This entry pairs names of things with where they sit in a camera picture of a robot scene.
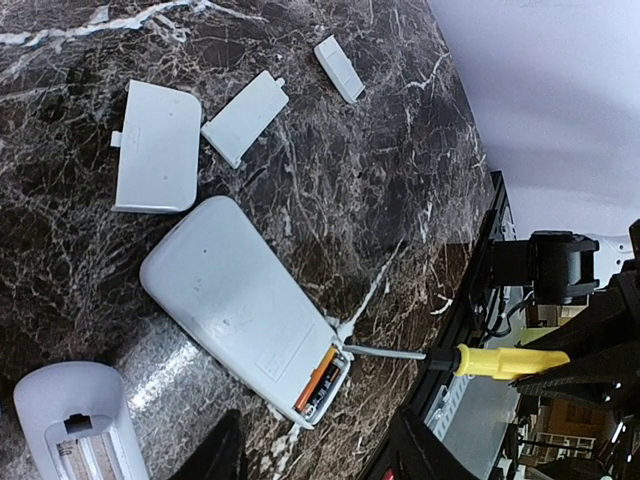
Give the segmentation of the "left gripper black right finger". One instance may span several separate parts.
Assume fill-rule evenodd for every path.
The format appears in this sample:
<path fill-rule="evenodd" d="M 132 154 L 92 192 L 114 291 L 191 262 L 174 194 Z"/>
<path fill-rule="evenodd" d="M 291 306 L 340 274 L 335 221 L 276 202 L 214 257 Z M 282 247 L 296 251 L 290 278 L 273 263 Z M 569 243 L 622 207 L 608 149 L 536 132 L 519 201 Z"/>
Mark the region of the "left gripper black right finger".
<path fill-rule="evenodd" d="M 373 479 L 476 480 L 409 407 L 400 408 Z"/>

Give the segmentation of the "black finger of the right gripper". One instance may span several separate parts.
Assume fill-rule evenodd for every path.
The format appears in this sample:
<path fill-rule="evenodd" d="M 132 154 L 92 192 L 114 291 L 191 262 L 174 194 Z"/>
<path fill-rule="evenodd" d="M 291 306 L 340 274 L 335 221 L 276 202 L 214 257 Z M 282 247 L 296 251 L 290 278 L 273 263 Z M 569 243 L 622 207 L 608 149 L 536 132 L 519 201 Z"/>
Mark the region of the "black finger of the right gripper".
<path fill-rule="evenodd" d="M 520 378 L 512 386 L 523 395 L 566 400 L 617 415 L 638 415 L 639 345 L 612 347 Z"/>

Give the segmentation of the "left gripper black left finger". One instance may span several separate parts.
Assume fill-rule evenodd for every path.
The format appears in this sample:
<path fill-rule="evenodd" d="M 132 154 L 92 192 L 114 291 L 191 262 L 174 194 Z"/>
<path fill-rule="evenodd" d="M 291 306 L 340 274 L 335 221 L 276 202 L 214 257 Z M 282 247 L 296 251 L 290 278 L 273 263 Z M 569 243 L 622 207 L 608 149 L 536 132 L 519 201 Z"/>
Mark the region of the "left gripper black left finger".
<path fill-rule="evenodd" d="M 245 435 L 241 412 L 228 410 L 172 480 L 245 478 Z"/>

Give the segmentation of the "yellow handled screwdriver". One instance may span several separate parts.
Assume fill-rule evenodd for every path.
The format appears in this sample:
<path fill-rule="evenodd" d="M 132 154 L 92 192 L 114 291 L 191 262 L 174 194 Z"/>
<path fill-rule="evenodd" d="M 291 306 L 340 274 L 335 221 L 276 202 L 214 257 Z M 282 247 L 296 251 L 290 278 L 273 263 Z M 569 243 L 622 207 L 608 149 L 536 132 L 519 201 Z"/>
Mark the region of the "yellow handled screwdriver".
<path fill-rule="evenodd" d="M 504 347 L 482 349 L 470 348 L 465 344 L 434 348 L 426 353 L 358 345 L 345 345 L 343 350 L 357 355 L 426 361 L 430 370 L 446 371 L 456 376 L 489 377 L 499 381 L 514 381 L 570 362 L 569 356 L 562 351 Z"/>

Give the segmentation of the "white remote with battery bay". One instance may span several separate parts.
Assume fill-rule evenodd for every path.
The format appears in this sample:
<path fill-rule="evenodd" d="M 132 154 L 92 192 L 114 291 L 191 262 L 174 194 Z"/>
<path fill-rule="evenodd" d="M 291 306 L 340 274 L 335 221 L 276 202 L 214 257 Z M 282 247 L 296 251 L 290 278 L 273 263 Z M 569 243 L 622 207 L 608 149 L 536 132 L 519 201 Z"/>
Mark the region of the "white remote with battery bay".
<path fill-rule="evenodd" d="M 37 369 L 13 394 L 43 479 L 147 479 L 117 370 L 89 361 Z"/>

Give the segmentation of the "small white remote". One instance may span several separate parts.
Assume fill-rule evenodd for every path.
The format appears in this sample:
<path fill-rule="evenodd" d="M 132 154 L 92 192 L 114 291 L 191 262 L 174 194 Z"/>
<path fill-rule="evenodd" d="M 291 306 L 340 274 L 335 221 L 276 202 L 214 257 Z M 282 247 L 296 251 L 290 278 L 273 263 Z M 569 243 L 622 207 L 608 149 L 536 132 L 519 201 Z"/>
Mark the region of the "small white remote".
<path fill-rule="evenodd" d="M 139 278 L 185 332 L 282 415 L 308 430 L 322 419 L 351 360 L 234 200 L 202 202 L 145 258 Z M 294 405 L 331 346 L 344 367 L 307 419 Z"/>

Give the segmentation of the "white wide remote battery cover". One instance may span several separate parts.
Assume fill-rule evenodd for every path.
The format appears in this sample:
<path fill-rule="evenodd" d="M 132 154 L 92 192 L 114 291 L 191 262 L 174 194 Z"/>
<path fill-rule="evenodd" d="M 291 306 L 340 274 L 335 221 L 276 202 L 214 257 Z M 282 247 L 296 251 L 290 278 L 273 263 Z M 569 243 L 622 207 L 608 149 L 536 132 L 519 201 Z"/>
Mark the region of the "white wide remote battery cover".
<path fill-rule="evenodd" d="M 131 80 L 119 150 L 115 201 L 122 213 L 176 214 L 197 196 L 202 108 L 190 93 Z"/>

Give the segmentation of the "white slim remote battery cover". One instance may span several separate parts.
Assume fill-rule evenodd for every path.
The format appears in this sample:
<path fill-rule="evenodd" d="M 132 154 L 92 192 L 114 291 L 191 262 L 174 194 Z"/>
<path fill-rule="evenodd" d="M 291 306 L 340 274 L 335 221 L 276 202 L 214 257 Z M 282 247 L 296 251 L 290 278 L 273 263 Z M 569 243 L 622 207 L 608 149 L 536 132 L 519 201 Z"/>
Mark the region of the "white slim remote battery cover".
<path fill-rule="evenodd" d="M 289 101 L 285 80 L 262 71 L 214 118 L 201 127 L 201 135 L 233 168 Z"/>

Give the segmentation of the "white small remote battery cover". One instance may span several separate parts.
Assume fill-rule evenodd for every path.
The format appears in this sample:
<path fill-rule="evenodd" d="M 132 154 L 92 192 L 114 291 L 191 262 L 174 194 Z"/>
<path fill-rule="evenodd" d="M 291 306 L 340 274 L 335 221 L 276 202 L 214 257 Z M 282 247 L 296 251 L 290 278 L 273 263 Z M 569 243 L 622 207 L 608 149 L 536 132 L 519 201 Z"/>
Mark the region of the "white small remote battery cover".
<path fill-rule="evenodd" d="M 364 91 L 364 84 L 335 36 L 331 35 L 318 44 L 314 54 L 342 98 L 349 104 L 355 104 Z"/>

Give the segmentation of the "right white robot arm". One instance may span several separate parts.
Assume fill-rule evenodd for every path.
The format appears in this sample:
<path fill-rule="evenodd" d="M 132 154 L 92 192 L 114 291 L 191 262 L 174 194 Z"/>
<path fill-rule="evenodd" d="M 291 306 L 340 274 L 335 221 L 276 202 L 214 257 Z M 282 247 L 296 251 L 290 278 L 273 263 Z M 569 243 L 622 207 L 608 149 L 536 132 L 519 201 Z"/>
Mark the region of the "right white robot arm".
<path fill-rule="evenodd" d="M 523 349 L 561 352 L 568 362 L 520 374 L 512 384 L 525 395 L 638 415 L 639 259 L 625 261 L 602 287 L 594 270 L 598 249 L 597 241 L 570 231 L 538 231 L 527 241 L 492 244 L 494 285 L 530 287 L 537 304 L 588 303 L 567 324 Z"/>

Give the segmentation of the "orange batteries in small remote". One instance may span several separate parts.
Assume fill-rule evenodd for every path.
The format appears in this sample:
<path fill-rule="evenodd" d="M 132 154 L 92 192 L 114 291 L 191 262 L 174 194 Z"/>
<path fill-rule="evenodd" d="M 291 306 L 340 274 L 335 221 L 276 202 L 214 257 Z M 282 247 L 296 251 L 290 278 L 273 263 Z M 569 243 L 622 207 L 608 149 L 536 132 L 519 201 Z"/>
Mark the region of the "orange batteries in small remote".
<path fill-rule="evenodd" d="M 339 350 L 331 346 L 296 401 L 295 410 L 303 417 L 310 419 L 330 393 L 343 367 L 344 362 Z"/>

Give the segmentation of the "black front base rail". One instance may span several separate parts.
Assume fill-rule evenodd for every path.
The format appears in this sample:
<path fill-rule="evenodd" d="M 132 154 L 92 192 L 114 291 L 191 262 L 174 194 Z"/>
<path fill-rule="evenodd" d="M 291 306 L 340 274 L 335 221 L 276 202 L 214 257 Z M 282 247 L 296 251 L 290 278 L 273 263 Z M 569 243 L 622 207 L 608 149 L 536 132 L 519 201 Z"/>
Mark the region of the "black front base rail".
<path fill-rule="evenodd" d="M 494 171 L 490 177 L 495 189 L 494 199 L 484 215 L 471 259 L 453 303 L 446 312 L 434 349 L 452 348 L 469 342 L 472 335 L 480 332 L 489 321 L 489 314 L 495 305 L 489 271 L 490 247 L 494 242 L 504 239 L 502 222 L 509 201 L 503 174 Z M 450 373 L 433 370 L 430 360 L 422 362 L 405 403 L 424 419 L 435 404 L 440 387 L 447 384 L 451 377 Z"/>

